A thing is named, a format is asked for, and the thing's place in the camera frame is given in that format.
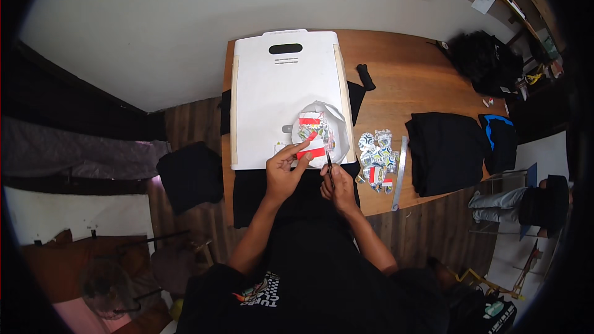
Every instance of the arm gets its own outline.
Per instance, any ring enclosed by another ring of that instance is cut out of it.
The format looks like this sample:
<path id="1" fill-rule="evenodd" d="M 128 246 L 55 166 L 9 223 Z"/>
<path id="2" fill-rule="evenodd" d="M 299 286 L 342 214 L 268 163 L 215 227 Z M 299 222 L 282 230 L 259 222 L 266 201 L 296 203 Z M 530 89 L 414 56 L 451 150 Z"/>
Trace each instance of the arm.
<path id="1" fill-rule="evenodd" d="M 309 141 L 299 145 L 287 145 L 266 162 L 266 195 L 248 230 L 229 257 L 227 262 L 229 267 L 247 275 L 260 261 L 268 244 L 274 217 L 282 203 L 293 194 L 311 160 L 311 153 L 302 157 L 293 171 L 291 171 L 291 163 L 296 160 L 295 154 L 308 145 Z"/>
<path id="2" fill-rule="evenodd" d="M 351 176 L 339 165 L 332 167 L 333 189 L 328 167 L 324 166 L 320 174 L 324 176 L 320 187 L 323 198 L 332 200 L 336 210 L 345 217 L 355 235 L 361 255 L 385 275 L 398 271 L 396 259 L 375 234 L 355 202 L 355 188 Z"/>

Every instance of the metal ruler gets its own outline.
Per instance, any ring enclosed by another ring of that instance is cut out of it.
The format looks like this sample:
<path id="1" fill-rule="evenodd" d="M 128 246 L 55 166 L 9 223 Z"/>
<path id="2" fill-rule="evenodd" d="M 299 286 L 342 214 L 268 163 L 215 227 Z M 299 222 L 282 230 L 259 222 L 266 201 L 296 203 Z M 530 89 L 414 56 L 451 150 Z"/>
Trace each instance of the metal ruler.
<path id="1" fill-rule="evenodd" d="M 398 175 L 396 176 L 396 188 L 394 190 L 394 200 L 392 200 L 392 211 L 395 212 L 400 209 L 398 202 L 400 201 L 400 191 L 402 191 L 402 181 L 405 176 L 406 164 L 406 149 L 408 148 L 408 137 L 402 136 L 402 144 L 400 145 L 400 159 L 398 160 Z"/>

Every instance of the wooden table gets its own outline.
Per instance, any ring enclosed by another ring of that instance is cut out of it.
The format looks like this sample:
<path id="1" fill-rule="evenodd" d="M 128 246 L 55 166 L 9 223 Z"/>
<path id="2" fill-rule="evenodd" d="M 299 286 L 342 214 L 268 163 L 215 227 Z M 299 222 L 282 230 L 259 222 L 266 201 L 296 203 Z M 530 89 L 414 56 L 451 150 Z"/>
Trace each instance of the wooden table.
<path id="1" fill-rule="evenodd" d="M 355 67 L 359 63 L 368 66 L 376 89 L 365 94 L 356 125 L 355 142 L 368 131 L 388 128 L 392 131 L 392 149 L 399 150 L 401 137 L 408 136 L 405 122 L 411 113 L 438 111 L 472 116 L 478 121 L 479 114 L 507 116 L 504 101 L 495 99 L 491 108 L 481 101 L 470 81 L 461 77 L 448 59 L 433 45 L 432 40 L 399 33 L 361 30 L 333 30 L 345 61 L 347 80 L 361 84 Z M 235 41 L 227 44 L 223 91 L 231 88 L 231 66 Z M 227 220 L 233 224 L 233 187 L 235 172 L 230 164 L 230 137 L 221 137 L 223 155 L 223 183 Z M 417 205 L 445 196 L 419 197 L 412 186 L 412 160 L 406 157 L 406 169 L 400 207 Z M 489 177 L 483 165 L 483 179 Z M 392 194 L 376 193 L 369 184 L 359 185 L 361 210 L 365 215 L 389 212 Z"/>

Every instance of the yellow object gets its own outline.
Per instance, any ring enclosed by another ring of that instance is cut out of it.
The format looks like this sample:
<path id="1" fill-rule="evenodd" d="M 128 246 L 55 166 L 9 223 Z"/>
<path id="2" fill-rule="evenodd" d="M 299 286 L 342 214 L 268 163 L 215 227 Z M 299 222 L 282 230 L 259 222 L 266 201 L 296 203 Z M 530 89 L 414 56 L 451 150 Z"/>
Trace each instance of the yellow object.
<path id="1" fill-rule="evenodd" d="M 483 284 L 489 286 L 489 289 L 487 290 L 486 295 L 489 295 L 489 294 L 493 293 L 494 291 L 499 291 L 499 293 L 509 294 L 512 298 L 519 299 L 521 301 L 526 299 L 523 295 L 520 294 L 520 291 L 522 290 L 521 287 L 514 286 L 513 291 L 504 289 L 501 286 L 499 286 L 497 284 L 493 284 L 491 281 L 487 281 L 484 278 L 480 277 L 476 272 L 474 272 L 472 270 L 472 268 L 469 268 L 468 270 L 466 270 L 466 272 L 464 272 L 462 277 L 458 277 L 458 274 L 456 272 L 450 270 L 449 268 L 448 268 L 448 271 L 452 275 L 454 275 L 454 277 L 456 277 L 456 280 L 458 282 L 462 282 L 468 275 L 470 275 L 471 281 L 468 285 L 472 286 L 474 283 L 478 282 L 479 284 L 483 283 Z"/>
<path id="2" fill-rule="evenodd" d="M 183 299 L 176 300 L 169 308 L 169 315 L 175 322 L 179 321 L 179 316 L 182 314 Z"/>
<path id="3" fill-rule="evenodd" d="M 533 85 L 534 83 L 536 83 L 538 79 L 542 77 L 542 71 L 544 70 L 544 68 L 545 65 L 541 63 L 540 66 L 538 66 L 535 75 L 526 75 L 526 77 L 524 78 L 526 83 L 528 83 L 529 85 Z"/>

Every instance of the fan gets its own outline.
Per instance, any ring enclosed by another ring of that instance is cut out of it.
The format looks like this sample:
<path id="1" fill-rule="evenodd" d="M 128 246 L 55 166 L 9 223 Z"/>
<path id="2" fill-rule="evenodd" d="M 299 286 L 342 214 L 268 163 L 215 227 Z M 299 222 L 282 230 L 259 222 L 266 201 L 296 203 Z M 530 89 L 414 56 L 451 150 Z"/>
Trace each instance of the fan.
<path id="1" fill-rule="evenodd" d="M 79 277 L 83 300 L 96 315 L 105 320 L 118 320 L 140 309 L 130 295 L 130 277 L 115 262 L 93 259 Z"/>

